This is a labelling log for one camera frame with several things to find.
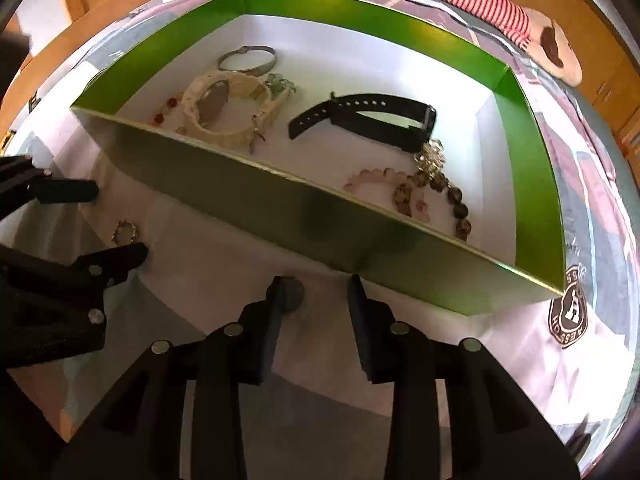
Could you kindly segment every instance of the green box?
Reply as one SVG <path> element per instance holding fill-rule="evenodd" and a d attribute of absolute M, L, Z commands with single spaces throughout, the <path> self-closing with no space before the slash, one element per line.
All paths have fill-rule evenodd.
<path fill-rule="evenodd" d="M 515 266 L 339 190 L 114 116 L 163 66 L 243 14 L 356 30 L 446 63 L 490 88 L 513 174 Z M 72 109 L 112 163 L 129 176 L 283 248 L 414 298 L 479 314 L 546 300 L 561 294 L 564 286 L 556 181 L 516 77 L 500 60 L 418 18 L 359 0 L 212 0 L 117 60 Z M 233 186 L 225 184 L 230 179 Z"/>

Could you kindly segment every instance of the watch face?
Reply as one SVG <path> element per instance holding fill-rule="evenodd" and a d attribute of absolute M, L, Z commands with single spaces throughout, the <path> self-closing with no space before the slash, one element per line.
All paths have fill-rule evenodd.
<path fill-rule="evenodd" d="M 215 121 L 222 107 L 229 99 L 229 81 L 224 79 L 216 81 L 207 88 L 200 99 L 196 102 L 200 126 L 206 128 Z"/>

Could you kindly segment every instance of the metal screw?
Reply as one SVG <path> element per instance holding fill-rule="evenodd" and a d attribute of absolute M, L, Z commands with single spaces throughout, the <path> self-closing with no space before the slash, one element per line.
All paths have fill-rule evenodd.
<path fill-rule="evenodd" d="M 462 342 L 462 346 L 465 348 L 465 350 L 469 350 L 470 352 L 478 352 L 482 348 L 482 343 L 479 342 L 478 339 L 467 337 Z"/>
<path fill-rule="evenodd" d="M 100 325 L 104 322 L 104 314 L 97 308 L 92 308 L 89 311 L 89 321 L 92 325 Z"/>
<path fill-rule="evenodd" d="M 171 348 L 171 343 L 164 339 L 156 341 L 151 345 L 151 351 L 157 355 L 164 354 L 169 348 Z"/>
<path fill-rule="evenodd" d="M 92 276 L 100 276 L 102 274 L 102 267 L 100 265 L 90 265 L 89 274 Z"/>
<path fill-rule="evenodd" d="M 227 326 L 225 326 L 223 332 L 229 337 L 236 337 L 239 336 L 243 330 L 244 328 L 242 328 L 242 325 L 240 323 L 229 323 Z"/>
<path fill-rule="evenodd" d="M 407 325 L 407 323 L 404 323 L 402 321 L 395 321 L 391 324 L 389 329 L 391 330 L 392 334 L 405 335 L 409 333 L 410 327 L 409 325 Z"/>

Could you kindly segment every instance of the table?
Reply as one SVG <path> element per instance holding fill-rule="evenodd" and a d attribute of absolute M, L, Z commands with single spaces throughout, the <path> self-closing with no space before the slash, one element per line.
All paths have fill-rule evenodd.
<path fill-rule="evenodd" d="M 435 340 L 480 339 L 564 441 L 586 416 L 593 440 L 579 464 L 585 470 L 622 421 L 638 378 L 636 240 L 616 185 L 625 168 L 613 163 L 593 130 L 596 121 L 585 118 L 584 105 L 490 27 L 431 0 L 368 1 L 446 28 L 514 69 L 550 153 L 567 266 L 577 266 L 589 303 L 589 325 L 579 341 L 562 348 L 549 329 L 549 302 L 464 317 L 372 283 L 365 285 L 367 294 L 387 302 L 397 319 Z M 12 370 L 12 375 L 47 420 L 69 438 L 153 341 L 199 340 L 235 320 L 245 304 L 262 298 L 274 274 L 293 271 L 305 285 L 306 301 L 284 320 L 274 374 L 260 388 L 241 387 L 249 476 L 381 478 L 392 386 L 369 384 L 360 368 L 344 293 L 348 277 L 255 240 L 131 180 L 100 154 L 68 111 L 95 74 L 201 2 L 148 6 L 125 20 L 44 96 L 12 141 L 8 155 L 30 153 L 37 166 L 51 168 L 54 174 L 94 178 L 101 194 L 94 205 L 29 205 L 6 219 L 0 241 L 70 262 L 108 246 L 117 221 L 128 217 L 140 226 L 142 241 L 151 250 L 137 275 L 107 293 L 104 350 Z M 444 409 L 440 425 L 446 441 Z M 187 440 L 185 433 L 184 447 Z M 450 473 L 449 459 L 445 444 L 444 475 Z M 181 477 L 188 479 L 184 462 Z"/>

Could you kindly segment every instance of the beaded bracelet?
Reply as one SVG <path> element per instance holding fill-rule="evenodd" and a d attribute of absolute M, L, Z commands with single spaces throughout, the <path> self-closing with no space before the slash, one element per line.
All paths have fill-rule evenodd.
<path fill-rule="evenodd" d="M 393 200 L 396 209 L 403 215 L 428 223 L 430 217 L 427 213 L 427 203 L 424 201 L 424 188 L 427 184 L 431 189 L 442 192 L 447 189 L 447 200 L 453 206 L 453 216 L 456 222 L 456 237 L 466 242 L 471 232 L 471 222 L 466 218 L 469 214 L 468 207 L 462 202 L 462 191 L 459 187 L 452 186 L 449 179 L 438 171 L 427 173 L 418 170 L 415 174 L 407 175 L 404 171 L 395 171 L 393 168 L 380 170 L 361 170 L 359 174 L 350 176 L 343 189 L 355 193 L 360 184 L 394 184 L 396 189 Z"/>
<path fill-rule="evenodd" d="M 166 103 L 162 105 L 162 107 L 158 110 L 158 113 L 155 114 L 153 120 L 149 124 L 156 127 L 162 126 L 162 123 L 164 123 L 164 119 L 178 107 L 178 104 L 180 104 L 181 100 L 181 92 L 179 94 L 176 94 L 174 97 L 169 97 L 166 100 Z M 184 126 L 178 126 L 175 129 L 175 133 L 179 135 L 185 135 L 187 133 L 187 128 L 185 128 Z"/>

